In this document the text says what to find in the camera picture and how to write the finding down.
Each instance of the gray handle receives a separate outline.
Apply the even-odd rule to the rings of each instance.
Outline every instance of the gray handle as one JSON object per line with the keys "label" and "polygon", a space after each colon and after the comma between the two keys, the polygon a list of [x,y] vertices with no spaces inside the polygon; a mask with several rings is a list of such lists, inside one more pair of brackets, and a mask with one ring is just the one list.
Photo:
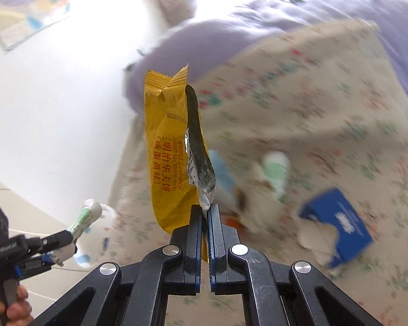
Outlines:
{"label": "gray handle", "polygon": [[[0,284],[0,301],[5,304],[6,309],[17,301],[16,288],[19,284],[17,280],[5,280]],[[6,312],[0,314],[0,326],[6,326],[8,321]]]}

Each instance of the blue package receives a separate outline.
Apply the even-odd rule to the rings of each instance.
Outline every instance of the blue package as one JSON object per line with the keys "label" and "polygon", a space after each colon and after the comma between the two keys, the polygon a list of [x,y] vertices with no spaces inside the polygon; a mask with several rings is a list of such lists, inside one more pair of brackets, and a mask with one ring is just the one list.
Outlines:
{"label": "blue package", "polygon": [[336,255],[329,263],[331,269],[352,260],[373,241],[357,212],[337,188],[308,202],[299,216],[337,228],[339,237]]}

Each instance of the bed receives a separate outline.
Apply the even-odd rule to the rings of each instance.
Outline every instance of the bed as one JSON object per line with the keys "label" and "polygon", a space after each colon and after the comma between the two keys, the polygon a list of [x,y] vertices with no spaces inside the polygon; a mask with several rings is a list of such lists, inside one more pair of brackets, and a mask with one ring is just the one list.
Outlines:
{"label": "bed", "polygon": [[[338,187],[374,243],[334,282],[383,325],[408,326],[408,0],[194,1],[196,17],[127,76],[138,116],[111,202],[109,258],[133,263],[168,242],[151,210],[142,85],[148,69],[189,64],[207,143],[240,185],[267,151],[290,158],[284,207],[251,211],[269,222],[257,231],[275,231],[244,242],[277,262],[315,263],[298,243],[297,212]],[[170,297],[166,324],[244,324],[241,298],[212,295],[205,266],[201,280],[198,297]]]}

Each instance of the white bottle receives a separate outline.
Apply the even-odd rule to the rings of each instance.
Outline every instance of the white bottle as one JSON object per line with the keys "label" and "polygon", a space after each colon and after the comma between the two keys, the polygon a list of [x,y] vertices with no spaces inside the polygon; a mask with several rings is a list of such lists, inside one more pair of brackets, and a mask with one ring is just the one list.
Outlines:
{"label": "white bottle", "polygon": [[269,152],[262,159],[263,172],[274,190],[275,199],[284,202],[290,161],[283,152]]}

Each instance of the human hand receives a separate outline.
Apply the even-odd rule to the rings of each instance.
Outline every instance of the human hand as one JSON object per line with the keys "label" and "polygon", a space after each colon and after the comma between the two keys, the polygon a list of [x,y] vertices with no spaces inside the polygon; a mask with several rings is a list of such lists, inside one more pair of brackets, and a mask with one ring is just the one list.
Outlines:
{"label": "human hand", "polygon": [[[7,317],[10,320],[6,326],[27,326],[33,321],[33,317],[30,316],[32,307],[26,301],[29,297],[29,293],[27,293],[26,288],[23,286],[18,286],[16,289],[16,295],[18,301],[6,310]],[[0,314],[3,314],[4,312],[5,306],[0,302]]]}

